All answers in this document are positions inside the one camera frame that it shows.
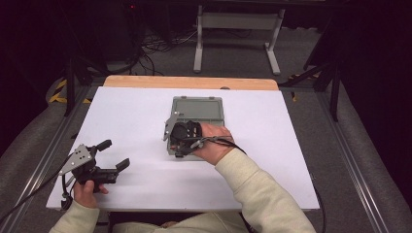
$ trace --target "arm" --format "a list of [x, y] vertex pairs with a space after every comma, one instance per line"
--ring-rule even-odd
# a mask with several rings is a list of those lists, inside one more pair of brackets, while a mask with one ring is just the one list
[[[99, 217], [99, 209], [93, 195], [94, 182], [88, 181], [85, 185], [75, 183], [75, 201], [70, 209], [60, 218], [57, 224], [51, 229], [51, 233], [79, 232], [92, 233]], [[108, 190], [100, 185], [100, 191], [104, 194]]]
[[[210, 124], [202, 124], [202, 134], [231, 137], [225, 127]], [[194, 153], [216, 166], [258, 232], [315, 232], [291, 195], [242, 151], [207, 142]]]

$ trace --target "beige sleeve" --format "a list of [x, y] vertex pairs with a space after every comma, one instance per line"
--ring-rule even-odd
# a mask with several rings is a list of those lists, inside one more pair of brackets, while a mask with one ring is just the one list
[[99, 217], [99, 209], [84, 207], [73, 201], [70, 209], [51, 229], [51, 233], [92, 233]]
[[297, 203], [245, 153], [232, 150], [216, 165], [242, 214], [258, 232], [315, 232]]

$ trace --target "white paper sheet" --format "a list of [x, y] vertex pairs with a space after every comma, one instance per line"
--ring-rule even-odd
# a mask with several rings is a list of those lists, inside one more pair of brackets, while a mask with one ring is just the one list
[[[223, 99], [224, 122], [241, 147], [286, 189], [302, 209], [319, 209], [317, 197], [280, 91], [99, 87], [72, 151], [113, 144], [97, 153], [100, 168], [130, 159], [108, 195], [108, 211], [218, 211], [241, 206], [214, 166], [168, 155], [162, 134], [174, 96]], [[47, 207], [60, 208], [61, 180]]]

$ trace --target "wooden board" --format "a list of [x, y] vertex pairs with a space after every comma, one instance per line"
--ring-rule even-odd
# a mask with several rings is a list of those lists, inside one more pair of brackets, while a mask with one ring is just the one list
[[236, 79], [204, 77], [162, 77], [162, 76], [109, 76], [104, 86], [147, 87], [147, 88], [192, 88], [279, 90], [277, 83], [269, 79]]

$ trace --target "wire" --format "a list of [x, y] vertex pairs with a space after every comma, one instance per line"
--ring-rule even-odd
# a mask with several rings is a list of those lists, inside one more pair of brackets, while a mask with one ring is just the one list
[[163, 40], [160, 40], [159, 38], [154, 39], [154, 36], [151, 35], [151, 36], [148, 36], [148, 37], [151, 38], [151, 40], [149, 40], [148, 42], [144, 42], [142, 44], [142, 48], [150, 50], [150, 51], [147, 51], [147, 54], [153, 54], [156, 51], [167, 52], [167, 51], [170, 51], [170, 50], [176, 48], [178, 45], [181, 45], [181, 44], [189, 41], [189, 39], [191, 37], [193, 37], [196, 33], [197, 33], [197, 31], [195, 30], [195, 31], [190, 31], [189, 35], [188, 35], [188, 33], [186, 33], [182, 36], [177, 34], [171, 40], [172, 41], [171, 43], [167, 43]]
[[74, 188], [74, 187], [75, 187], [75, 186], [72, 185], [72, 187], [70, 188], [70, 196], [73, 196], [73, 195], [72, 195], [72, 192], [73, 192], [73, 188]]
[[197, 140], [197, 142], [195, 142], [194, 144], [192, 144], [190, 147], [197, 147], [200, 144], [202, 144], [205, 141], [209, 141], [211, 143], [214, 144], [219, 144], [222, 146], [226, 146], [226, 147], [233, 147], [233, 148], [237, 148], [239, 150], [241, 150], [242, 152], [245, 153], [244, 150], [242, 150], [239, 146], [237, 146], [236, 144], [228, 141], [225, 138], [232, 138], [231, 136], [215, 136], [215, 137], [204, 137], [204, 138], [185, 138], [183, 141], [190, 141], [190, 140]]
[[0, 218], [0, 224], [3, 223], [3, 221], [11, 215], [16, 209], [18, 209], [21, 205], [23, 205], [28, 199], [36, 195], [40, 190], [42, 190], [48, 183], [50, 183], [55, 176], [58, 175], [58, 173], [61, 171], [63, 168], [64, 164], [66, 164], [67, 160], [70, 158], [70, 156], [67, 156], [66, 159], [64, 159], [64, 162], [61, 164], [61, 166], [57, 169], [57, 171], [51, 175], [44, 183], [42, 183], [36, 190], [32, 191], [27, 197], [22, 199], [19, 203], [17, 203], [11, 210], [7, 211], [5, 215], [3, 215]]
[[65, 174], [61, 176], [61, 186], [63, 189], [62, 196], [64, 198], [64, 201], [61, 201], [61, 210], [67, 211], [73, 203], [73, 198], [72, 198], [72, 194], [67, 191]]
[[145, 69], [145, 75], [147, 75], [147, 72], [146, 72], [146, 71], [147, 71], [147, 70], [150, 70], [150, 71], [153, 72], [153, 75], [155, 75], [155, 73], [158, 73], [158, 74], [160, 74], [161, 76], [164, 76], [163, 73], [161, 73], [161, 72], [159, 72], [159, 71], [156, 71], [156, 70], [152, 70], [151, 68], [143, 65], [141, 61], [139, 61], [139, 63], [140, 63], [140, 65], [143, 67], [143, 69]]
[[[126, 71], [130, 71], [130, 70], [137, 64], [137, 61], [138, 61], [138, 59], [133, 58], [133, 60], [130, 62], [130, 64], [128, 64], [128, 65], [126, 65], [126, 66], [124, 66], [124, 67], [122, 67], [122, 68], [119, 68], [119, 69], [117, 69], [117, 70], [112, 70], [112, 71], [108, 70], [108, 72], [110, 72], [110, 74], [115, 75], [115, 74], [120, 74], [120, 73], [123, 73], [123, 72], [126, 72]], [[96, 71], [90, 71], [90, 70], [89, 70], [88, 72], [89, 72], [91, 75], [95, 76], [95, 77], [107, 76], [107, 74], [102, 74], [102, 73], [96, 72]]]
[[322, 227], [322, 233], [325, 233], [326, 232], [326, 211], [325, 211], [324, 202], [322, 201], [322, 197], [318, 189], [315, 186], [313, 187], [315, 188], [315, 193], [316, 193], [316, 196], [318, 197], [319, 205], [321, 206], [321, 209], [322, 209], [322, 215], [324, 217], [324, 225]]
[[145, 58], [146, 58], [146, 60], [149, 60], [149, 61], [151, 62], [151, 64], [152, 64], [152, 71], [153, 71], [152, 75], [154, 76], [154, 75], [155, 75], [155, 64], [154, 64], [154, 62], [152, 61], [152, 59], [151, 59], [149, 56], [145, 55]]
[[107, 226], [109, 225], [109, 222], [107, 221], [97, 221], [96, 226]]

